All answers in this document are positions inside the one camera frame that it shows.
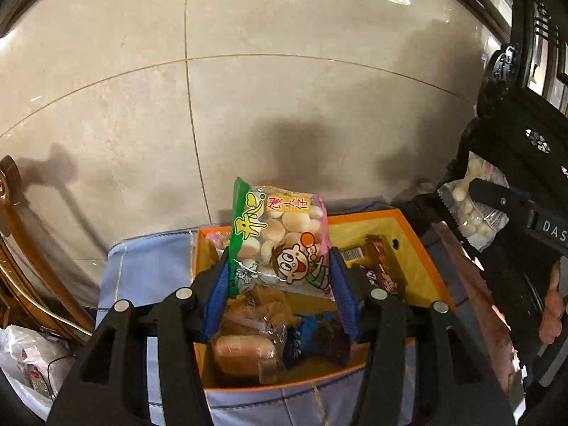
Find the finger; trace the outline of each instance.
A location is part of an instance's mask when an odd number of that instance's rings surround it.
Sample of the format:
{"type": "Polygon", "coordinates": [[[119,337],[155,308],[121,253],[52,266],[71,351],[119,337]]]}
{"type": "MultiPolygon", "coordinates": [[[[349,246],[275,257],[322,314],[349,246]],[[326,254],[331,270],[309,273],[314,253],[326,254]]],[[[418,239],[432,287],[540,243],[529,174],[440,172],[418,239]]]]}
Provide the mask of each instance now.
{"type": "Polygon", "coordinates": [[[555,337],[546,333],[543,330],[539,331],[539,338],[543,343],[552,344],[555,341],[555,337]]]}
{"type": "Polygon", "coordinates": [[[556,338],[562,332],[562,323],[558,318],[556,318],[550,312],[545,310],[542,315],[540,330],[544,334],[548,334],[551,335],[553,338],[556,338]]]}
{"type": "Polygon", "coordinates": [[[546,294],[544,306],[556,318],[564,314],[564,301],[557,291],[549,291],[546,294]]]}
{"type": "Polygon", "coordinates": [[[552,269],[550,269],[550,283],[549,290],[557,290],[560,285],[560,261],[556,262],[552,269]]]}

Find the orange box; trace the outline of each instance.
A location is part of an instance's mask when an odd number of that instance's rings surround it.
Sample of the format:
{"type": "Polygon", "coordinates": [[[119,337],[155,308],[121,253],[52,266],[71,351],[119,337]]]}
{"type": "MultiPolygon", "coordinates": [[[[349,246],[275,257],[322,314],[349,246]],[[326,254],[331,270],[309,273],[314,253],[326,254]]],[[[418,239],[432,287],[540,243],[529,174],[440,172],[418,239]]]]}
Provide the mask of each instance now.
{"type": "MultiPolygon", "coordinates": [[[[442,300],[455,310],[450,293],[430,256],[398,209],[329,216],[328,225],[331,245],[337,246],[339,249],[363,245],[365,237],[370,234],[381,236],[385,240],[388,259],[397,263],[407,282],[405,298],[409,304],[427,307],[434,301],[442,300]]],[[[211,232],[228,234],[230,229],[230,226],[198,229],[192,265],[193,274],[208,270],[218,260],[217,250],[213,243],[206,239],[206,235],[211,232]]],[[[335,303],[329,299],[293,293],[287,293],[287,298],[292,311],[300,315],[313,315],[324,310],[335,309],[335,303]]],[[[212,363],[212,357],[207,346],[197,344],[195,349],[205,389],[219,389],[215,387],[211,370],[208,369],[212,363]]],[[[288,386],[314,382],[337,374],[347,373],[363,366],[364,360],[366,360],[366,357],[358,357],[356,360],[351,360],[349,367],[343,369],[323,360],[313,363],[305,362],[291,370],[283,384],[288,386]]],[[[266,388],[274,388],[274,385],[254,389],[266,388]]]]}

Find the carved wooden furniture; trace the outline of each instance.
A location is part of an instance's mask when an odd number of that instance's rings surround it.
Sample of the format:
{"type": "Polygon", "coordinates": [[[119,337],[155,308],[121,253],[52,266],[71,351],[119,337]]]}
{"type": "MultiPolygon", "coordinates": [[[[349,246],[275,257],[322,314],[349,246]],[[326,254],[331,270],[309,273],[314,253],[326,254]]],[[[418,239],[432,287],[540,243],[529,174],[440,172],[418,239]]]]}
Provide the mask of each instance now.
{"type": "MultiPolygon", "coordinates": [[[[13,236],[13,239],[28,259],[38,277],[45,283],[53,296],[55,296],[69,312],[70,317],[75,320],[80,327],[92,332],[94,329],[93,319],[73,297],[47,262],[35,241],[28,234],[14,206],[16,194],[20,190],[21,185],[22,180],[18,167],[12,157],[7,155],[0,160],[0,218],[4,221],[7,230],[13,236]]],[[[0,264],[2,265],[2,269],[4,269],[0,270],[0,280],[4,284],[4,294],[0,294],[0,301],[2,303],[6,301],[5,306],[9,309],[13,317],[20,316],[20,320],[23,320],[24,323],[27,320],[29,325],[36,324],[40,329],[59,334],[63,338],[84,344],[83,339],[78,337],[70,326],[59,322],[46,312],[34,306],[20,293],[18,287],[36,303],[48,308],[45,301],[39,296],[36,290],[34,290],[30,281],[22,272],[22,269],[16,263],[2,238],[0,238],[0,264]]]]}

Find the tiled floor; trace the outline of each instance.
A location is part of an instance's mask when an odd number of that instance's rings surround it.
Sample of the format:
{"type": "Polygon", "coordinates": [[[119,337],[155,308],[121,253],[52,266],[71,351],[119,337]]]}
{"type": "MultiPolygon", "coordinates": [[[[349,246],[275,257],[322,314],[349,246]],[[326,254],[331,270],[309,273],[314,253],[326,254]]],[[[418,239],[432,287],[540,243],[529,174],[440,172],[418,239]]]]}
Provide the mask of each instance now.
{"type": "Polygon", "coordinates": [[[114,242],[228,220],[238,175],[331,204],[437,181],[497,46],[409,1],[39,0],[0,40],[0,139],[79,299],[114,242]]]}

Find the packaged bread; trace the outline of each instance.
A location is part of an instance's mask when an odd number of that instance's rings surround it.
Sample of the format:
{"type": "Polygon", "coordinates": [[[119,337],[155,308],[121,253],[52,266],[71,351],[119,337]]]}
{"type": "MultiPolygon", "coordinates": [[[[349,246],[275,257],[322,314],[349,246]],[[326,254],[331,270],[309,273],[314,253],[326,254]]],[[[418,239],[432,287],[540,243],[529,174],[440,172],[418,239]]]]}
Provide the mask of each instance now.
{"type": "Polygon", "coordinates": [[[250,296],[255,301],[256,309],[266,316],[275,327],[295,327],[302,322],[302,318],[292,313],[290,303],[284,291],[257,284],[250,296]]]}
{"type": "Polygon", "coordinates": [[[258,377],[261,384],[275,382],[276,348],[263,335],[226,335],[213,345],[217,367],[234,377],[258,377]]]}
{"type": "Polygon", "coordinates": [[[237,178],[229,242],[229,297],[255,284],[332,297],[323,199],[314,193],[251,187],[237,178]]]}

